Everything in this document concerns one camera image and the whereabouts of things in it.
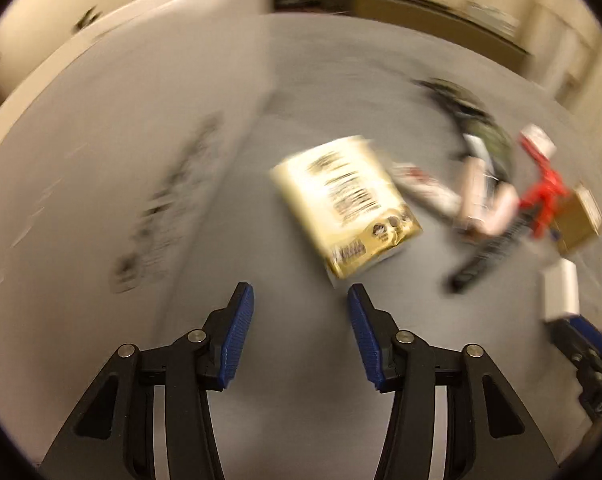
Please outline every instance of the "gray table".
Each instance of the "gray table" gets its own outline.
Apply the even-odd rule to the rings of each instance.
[[[271,30],[277,90],[207,213],[156,342],[201,325],[239,280],[252,283],[255,313],[236,380],[210,396],[226,477],[370,479],[392,397],[366,381],[345,288],[330,284],[268,170],[291,153],[361,135],[454,184],[460,165],[449,155],[461,142],[450,119],[411,83],[438,76],[475,92],[513,135],[527,123],[544,128],[558,147],[555,167],[568,184],[587,181],[601,209],[602,176],[563,108],[478,54],[355,18],[276,15]],[[517,149],[517,189],[537,177]],[[574,369],[539,321],[539,270],[557,259],[552,244],[526,241],[466,295],[450,296],[442,279],[472,248],[424,209],[414,205],[414,212],[424,233],[361,282],[399,327],[431,345],[481,344],[563,457],[588,424]],[[575,261],[582,312],[602,323],[602,239]]]

